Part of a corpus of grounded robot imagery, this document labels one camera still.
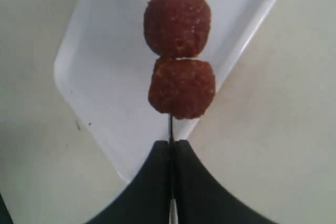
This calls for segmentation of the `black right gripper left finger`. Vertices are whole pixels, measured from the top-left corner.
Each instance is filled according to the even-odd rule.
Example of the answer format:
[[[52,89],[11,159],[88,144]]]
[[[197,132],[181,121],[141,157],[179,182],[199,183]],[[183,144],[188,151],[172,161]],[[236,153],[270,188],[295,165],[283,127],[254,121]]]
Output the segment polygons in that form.
[[[169,223],[170,200],[169,144],[156,141],[132,182],[88,223]]]

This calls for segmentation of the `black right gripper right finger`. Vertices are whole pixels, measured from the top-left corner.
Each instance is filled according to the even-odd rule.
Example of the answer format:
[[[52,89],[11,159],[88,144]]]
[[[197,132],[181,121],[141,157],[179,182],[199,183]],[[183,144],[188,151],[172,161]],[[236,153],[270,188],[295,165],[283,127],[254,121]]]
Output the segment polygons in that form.
[[[274,223],[230,194],[186,140],[174,142],[174,196],[178,223]]]

